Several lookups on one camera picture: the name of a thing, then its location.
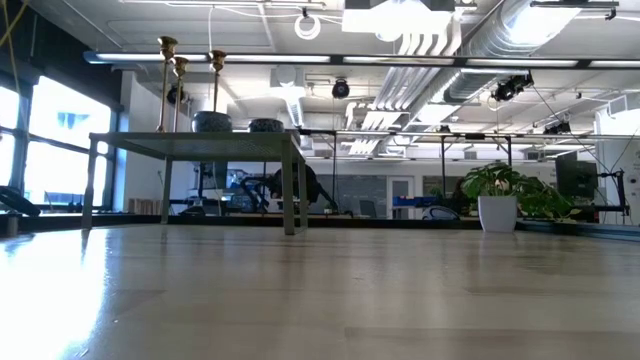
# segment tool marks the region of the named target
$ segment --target black monitor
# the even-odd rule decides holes
[[[598,188],[598,166],[587,161],[559,157],[556,159],[556,182],[558,192],[563,196],[593,200]]]

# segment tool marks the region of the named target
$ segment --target window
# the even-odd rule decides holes
[[[9,134],[1,134],[0,140],[0,186],[9,185],[11,167],[13,166],[13,147],[15,138]]]
[[[27,153],[24,197],[34,204],[82,203],[87,187],[89,155],[31,142]],[[102,205],[107,160],[99,156],[94,181],[94,206]]]
[[[30,133],[88,148],[89,133],[105,133],[110,126],[108,106],[44,76],[33,87]]]
[[[28,93],[0,87],[0,185],[23,184],[24,197],[45,207],[84,203],[89,133],[111,129],[111,109],[44,76]],[[104,143],[98,152],[93,205],[108,207],[114,159]]]
[[[18,124],[20,97],[14,91],[0,87],[0,126],[9,129],[0,133],[0,186],[9,185],[13,167],[15,137],[12,132]]]
[[[0,87],[0,126],[15,129],[18,124],[20,97],[14,91]]]

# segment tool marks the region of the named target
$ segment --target desk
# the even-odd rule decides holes
[[[169,218],[171,170],[174,161],[251,161],[282,163],[284,232],[295,234],[293,210],[293,164],[298,164],[300,200],[307,201],[305,159],[288,133],[107,133],[89,134],[89,167],[84,195],[82,228],[91,229],[93,181],[98,142],[165,161],[161,223]],[[300,225],[307,227],[307,209],[300,209]]]

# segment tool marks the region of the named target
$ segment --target white planter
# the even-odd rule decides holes
[[[479,196],[478,213],[487,232],[513,232],[516,228],[518,200],[515,196]]]

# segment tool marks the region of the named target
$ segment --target chair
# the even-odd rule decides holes
[[[376,204],[371,200],[360,200],[360,215],[368,216],[370,219],[377,219]]]

